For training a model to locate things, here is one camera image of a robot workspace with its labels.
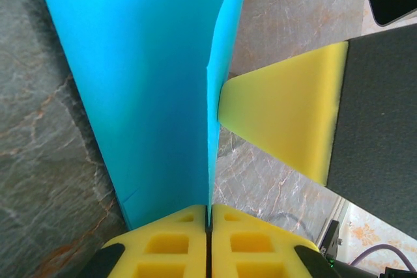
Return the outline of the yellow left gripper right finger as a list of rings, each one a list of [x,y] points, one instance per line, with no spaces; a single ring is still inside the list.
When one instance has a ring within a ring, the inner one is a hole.
[[[224,204],[212,206],[212,277],[339,277],[308,239]]]

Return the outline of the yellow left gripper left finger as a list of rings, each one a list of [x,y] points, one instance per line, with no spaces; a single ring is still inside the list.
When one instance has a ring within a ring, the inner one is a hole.
[[[207,209],[193,205],[110,239],[78,277],[206,277]]]

